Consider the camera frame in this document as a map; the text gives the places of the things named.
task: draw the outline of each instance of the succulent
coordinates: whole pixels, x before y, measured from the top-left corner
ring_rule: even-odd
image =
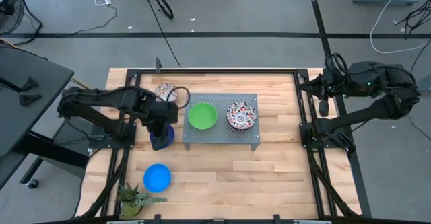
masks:
[[[138,185],[130,187],[126,182],[126,187],[120,186],[117,201],[122,203],[121,215],[126,219],[134,218],[142,207],[159,202],[168,201],[166,198],[151,197],[148,193],[139,193]]]

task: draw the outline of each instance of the wooden table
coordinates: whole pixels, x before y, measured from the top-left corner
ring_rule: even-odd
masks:
[[[322,69],[308,71],[313,79]],[[124,86],[126,72],[127,69],[111,69],[106,88]],[[254,152],[248,145],[210,144],[194,144],[186,151],[181,137],[181,111],[178,124],[173,126],[174,143],[167,149],[153,151],[149,133],[138,124],[126,180],[132,186],[139,184],[139,191],[145,192],[145,170],[152,164],[163,163],[172,171],[172,183],[165,192],[154,194],[166,197],[168,202],[145,207],[137,218],[153,219],[155,214],[161,214],[163,219],[272,219],[274,214],[280,214],[282,219],[317,218],[310,168],[298,129],[300,113],[292,74],[145,74],[141,87],[154,91],[158,84],[166,82],[185,86],[190,92],[257,94],[261,144]],[[102,112],[111,118],[119,115],[108,108]],[[310,120],[308,107],[306,112]],[[330,101],[329,117],[336,116],[334,102]],[[111,151],[99,151],[88,163],[77,215],[84,213],[103,189]],[[352,210],[360,213],[345,151],[326,149],[325,153],[334,188]],[[116,190],[115,186],[108,214],[113,213]],[[325,213],[329,214],[322,185],[321,192]]]

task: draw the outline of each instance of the fan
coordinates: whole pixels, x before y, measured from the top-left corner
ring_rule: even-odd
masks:
[[[0,0],[0,35],[12,33],[24,15],[23,0]]]

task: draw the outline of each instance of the concrete floor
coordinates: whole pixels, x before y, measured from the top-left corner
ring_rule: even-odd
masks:
[[[103,24],[113,10],[96,7],[94,0],[26,0],[44,23],[44,33],[69,33]],[[170,21],[158,12],[165,32],[308,32],[318,28],[310,0],[167,0],[175,13]],[[375,33],[399,34],[400,20],[413,7],[389,7]],[[112,0],[118,18],[91,32],[159,32],[146,0]],[[351,0],[319,0],[327,33],[369,33],[381,7],[356,5]],[[431,24],[418,32],[427,33]],[[16,31],[32,32],[24,18]],[[10,38],[11,42],[20,41]],[[184,67],[323,67],[324,52],[318,38],[169,38]],[[426,40],[378,39],[381,50],[397,50]],[[379,54],[367,39],[330,39],[332,52],[339,52],[348,64],[357,61],[400,63],[410,68],[416,51]],[[160,57],[164,67],[177,67],[163,38],[37,38],[23,49],[48,57],[75,71],[75,77],[92,87],[103,88],[110,67],[153,67]],[[417,79],[431,73],[427,49],[413,74]],[[426,120],[431,112],[429,96],[412,110],[413,121],[431,135]],[[350,98],[348,112],[366,107],[370,99]],[[52,136],[61,124],[55,105],[35,131]],[[354,133],[360,167],[373,217],[431,221],[431,142],[414,129],[408,118],[398,121],[372,120]],[[37,190],[28,190],[18,180],[32,163],[25,160],[0,192],[0,216],[5,223],[37,223],[69,218],[79,196],[80,178],[43,163],[35,173]]]

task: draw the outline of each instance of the metal grate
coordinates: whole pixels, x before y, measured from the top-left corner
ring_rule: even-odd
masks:
[[[247,130],[238,130],[229,125],[226,112],[234,102],[248,102],[255,107],[257,114],[257,94],[191,94],[190,103],[185,108],[184,117],[184,143],[234,143],[234,144],[259,144],[259,118],[256,123]],[[207,102],[213,105],[218,112],[216,124],[207,130],[198,130],[190,125],[188,114],[192,106],[199,102]]]

